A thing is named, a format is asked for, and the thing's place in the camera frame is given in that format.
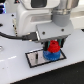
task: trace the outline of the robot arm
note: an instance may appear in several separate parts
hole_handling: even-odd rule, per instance
[[[17,8],[14,27],[20,39],[47,41],[65,38],[73,32],[73,25],[69,20],[70,12],[78,5],[79,0],[39,0],[38,3],[35,1],[38,0],[21,0]]]

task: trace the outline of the screw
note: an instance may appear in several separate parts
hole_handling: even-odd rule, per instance
[[[0,51],[3,51],[3,47],[2,46],[0,46]]]
[[[42,32],[43,35],[45,35],[45,32]]]
[[[63,32],[63,31],[64,31],[64,29],[61,29],[61,31]]]
[[[13,17],[14,15],[12,14],[11,16]]]
[[[3,26],[3,24],[2,23],[0,23],[0,27],[2,27]]]

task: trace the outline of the cable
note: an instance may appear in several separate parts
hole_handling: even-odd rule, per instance
[[[0,36],[8,38],[8,39],[17,39],[17,40],[21,40],[22,39],[22,37],[10,36],[10,35],[6,35],[6,34],[4,34],[2,32],[0,32]]]
[[[16,39],[16,40],[23,40],[23,41],[24,40],[38,41],[36,32],[31,32],[30,34],[23,35],[22,37],[11,36],[0,32],[0,36],[8,39]]]

